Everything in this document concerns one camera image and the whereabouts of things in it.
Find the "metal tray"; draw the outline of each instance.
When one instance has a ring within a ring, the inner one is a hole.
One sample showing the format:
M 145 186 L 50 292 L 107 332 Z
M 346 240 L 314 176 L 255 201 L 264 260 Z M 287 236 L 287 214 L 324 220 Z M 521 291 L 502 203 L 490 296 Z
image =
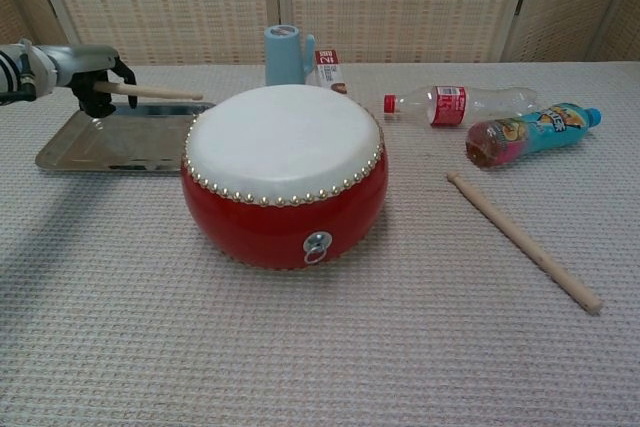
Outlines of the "metal tray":
M 104 119 L 75 112 L 36 156 L 48 171 L 177 172 L 193 115 L 211 103 L 114 103 Z

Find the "plastic bottle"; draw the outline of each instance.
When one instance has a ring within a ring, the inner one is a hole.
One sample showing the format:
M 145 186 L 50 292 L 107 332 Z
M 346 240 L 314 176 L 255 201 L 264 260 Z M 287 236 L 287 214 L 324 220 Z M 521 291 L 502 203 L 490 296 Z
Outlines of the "plastic bottle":
M 561 103 L 522 117 L 478 122 L 467 133 L 467 155 L 478 167 L 504 164 L 532 152 L 574 144 L 601 118 L 597 109 Z
M 386 114 L 408 113 L 430 125 L 458 125 L 463 121 L 525 115 L 540 108 L 536 93 L 526 88 L 477 89 L 469 87 L 422 87 L 407 94 L 384 96 Z

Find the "red drum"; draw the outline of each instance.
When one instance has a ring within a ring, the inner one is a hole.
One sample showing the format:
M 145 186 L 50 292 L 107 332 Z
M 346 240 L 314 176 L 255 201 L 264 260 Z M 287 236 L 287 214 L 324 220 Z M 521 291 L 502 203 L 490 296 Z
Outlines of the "red drum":
M 375 222 L 388 162 L 375 119 L 309 85 L 261 87 L 198 115 L 185 142 L 191 215 L 231 257 L 296 269 L 349 250 Z

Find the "metal ring handle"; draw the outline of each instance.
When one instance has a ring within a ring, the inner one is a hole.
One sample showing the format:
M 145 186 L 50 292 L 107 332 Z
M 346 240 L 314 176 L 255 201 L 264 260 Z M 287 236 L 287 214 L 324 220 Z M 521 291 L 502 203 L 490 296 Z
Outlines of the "metal ring handle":
M 311 260 L 311 257 L 315 254 L 320 254 L 320 255 L 315 259 Z M 306 253 L 306 255 L 304 256 L 304 262 L 307 265 L 317 264 L 322 259 L 324 259 L 326 255 L 327 255 L 327 249 L 325 248 L 325 246 L 322 244 L 316 244 L 313 247 L 311 247 L 309 251 Z
M 331 242 L 333 242 L 333 237 L 329 232 L 314 232 L 307 237 L 302 244 L 302 249 L 306 252 L 304 256 L 305 264 L 317 264 L 324 259 L 327 256 Z

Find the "small box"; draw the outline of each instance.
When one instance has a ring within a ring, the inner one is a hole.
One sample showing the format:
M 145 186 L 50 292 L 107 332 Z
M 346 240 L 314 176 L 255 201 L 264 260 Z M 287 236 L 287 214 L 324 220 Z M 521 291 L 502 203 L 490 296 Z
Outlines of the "small box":
M 316 50 L 316 79 L 320 87 L 347 94 L 347 85 L 335 50 Z

